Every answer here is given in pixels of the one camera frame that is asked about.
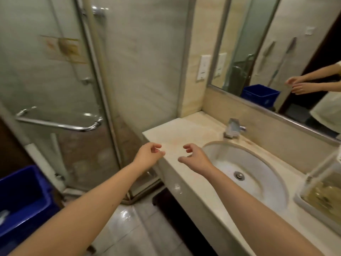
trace shower door handle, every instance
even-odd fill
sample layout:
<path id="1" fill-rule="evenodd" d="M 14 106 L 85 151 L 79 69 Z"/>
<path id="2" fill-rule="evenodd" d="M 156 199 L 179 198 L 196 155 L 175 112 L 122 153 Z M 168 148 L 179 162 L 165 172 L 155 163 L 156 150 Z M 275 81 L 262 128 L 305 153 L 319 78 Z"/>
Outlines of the shower door handle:
<path id="1" fill-rule="evenodd" d="M 31 109 L 34 109 L 34 108 L 36 108 L 36 107 L 21 110 L 19 113 L 17 113 L 15 115 L 15 119 L 20 121 L 20 122 L 37 124 L 37 125 L 53 127 L 53 128 L 62 128 L 62 129 L 78 131 L 78 132 L 88 132 L 88 131 L 95 130 L 96 128 L 98 128 L 102 124 L 102 121 L 103 121 L 103 118 L 99 117 L 98 120 L 94 124 L 92 124 L 91 126 L 79 127 L 79 126 L 73 126 L 73 125 L 61 124 L 61 123 L 56 123 L 56 122 L 51 122 L 51 121 L 46 121 L 46 120 L 32 119 L 32 118 L 24 117 L 24 115 L 26 115 Z"/>

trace sink rim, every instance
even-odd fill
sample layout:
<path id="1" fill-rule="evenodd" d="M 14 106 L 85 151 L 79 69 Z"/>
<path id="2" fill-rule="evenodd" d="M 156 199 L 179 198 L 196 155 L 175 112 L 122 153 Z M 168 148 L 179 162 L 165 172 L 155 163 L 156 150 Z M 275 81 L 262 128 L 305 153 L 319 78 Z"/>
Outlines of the sink rim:
<path id="1" fill-rule="evenodd" d="M 248 152 L 249 154 L 253 155 L 257 159 L 259 159 L 260 161 L 265 163 L 265 165 L 270 168 L 270 170 L 275 174 L 275 176 L 277 177 L 278 181 L 282 185 L 282 188 L 283 188 L 284 193 L 285 193 L 285 203 L 286 203 L 286 208 L 287 208 L 287 206 L 289 204 L 289 191 L 288 191 L 288 187 L 286 186 L 286 183 L 283 180 L 283 178 L 279 175 L 279 173 L 275 170 L 275 168 L 268 161 L 264 160 L 262 157 L 260 157 L 258 154 L 256 154 L 255 152 L 251 151 L 250 149 L 248 149 L 248 148 L 246 148 L 244 146 L 241 146 L 239 144 L 231 143 L 229 141 L 211 141 L 211 142 L 208 142 L 207 144 L 203 145 L 202 148 L 204 148 L 206 146 L 209 146 L 209 145 L 214 145 L 214 144 L 229 145 L 229 146 L 233 146 L 235 148 L 244 150 L 245 152 Z"/>

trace hand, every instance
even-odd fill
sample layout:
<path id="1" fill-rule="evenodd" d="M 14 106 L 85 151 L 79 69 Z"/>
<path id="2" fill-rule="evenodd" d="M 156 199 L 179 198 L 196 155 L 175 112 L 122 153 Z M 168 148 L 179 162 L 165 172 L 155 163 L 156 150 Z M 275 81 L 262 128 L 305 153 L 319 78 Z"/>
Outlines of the hand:
<path id="1" fill-rule="evenodd" d="M 321 91 L 321 84 L 314 82 L 303 82 L 294 84 L 291 92 L 296 95 L 309 94 L 311 92 Z"/>
<path id="2" fill-rule="evenodd" d="M 285 84 L 287 85 L 293 85 L 293 84 L 299 84 L 301 82 L 304 82 L 305 79 L 304 77 L 302 76 L 293 76 L 293 77 L 290 77 L 286 82 Z"/>
<path id="3" fill-rule="evenodd" d="M 147 143 L 140 147 L 133 163 L 139 168 L 146 171 L 152 167 L 159 159 L 164 157 L 165 151 L 160 151 L 162 145 L 156 143 Z"/>
<path id="4" fill-rule="evenodd" d="M 183 147 L 186 149 L 187 153 L 192 154 L 187 157 L 181 156 L 178 158 L 178 161 L 186 164 L 192 171 L 206 177 L 214 167 L 207 155 L 195 144 L 187 144 Z"/>

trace dark mat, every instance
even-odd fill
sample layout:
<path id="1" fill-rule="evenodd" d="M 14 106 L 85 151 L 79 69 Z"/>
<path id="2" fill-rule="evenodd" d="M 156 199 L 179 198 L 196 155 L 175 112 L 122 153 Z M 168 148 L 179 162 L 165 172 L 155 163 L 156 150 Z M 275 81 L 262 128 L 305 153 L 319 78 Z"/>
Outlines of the dark mat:
<path id="1" fill-rule="evenodd" d="M 194 256 L 217 255 L 167 188 L 154 196 L 152 202 L 161 210 Z"/>

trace person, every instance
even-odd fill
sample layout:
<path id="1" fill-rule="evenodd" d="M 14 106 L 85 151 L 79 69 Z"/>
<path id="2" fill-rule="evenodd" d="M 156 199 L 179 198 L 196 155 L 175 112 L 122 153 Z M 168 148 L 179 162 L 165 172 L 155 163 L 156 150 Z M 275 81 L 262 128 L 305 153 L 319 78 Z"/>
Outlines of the person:
<path id="1" fill-rule="evenodd" d="M 214 167 L 195 144 L 183 146 L 191 155 L 179 157 L 210 182 L 239 231 L 257 256 L 322 256 L 296 229 Z M 100 233 L 130 186 L 164 155 L 161 145 L 143 145 L 134 161 L 84 194 L 28 237 L 11 256 L 81 255 Z"/>
<path id="2" fill-rule="evenodd" d="M 335 74 L 341 74 L 341 61 L 302 76 L 290 77 L 285 82 L 292 86 L 291 92 L 297 95 L 328 91 L 310 111 L 311 117 L 305 123 L 332 137 L 337 137 L 341 133 L 341 81 L 322 83 L 308 81 Z"/>

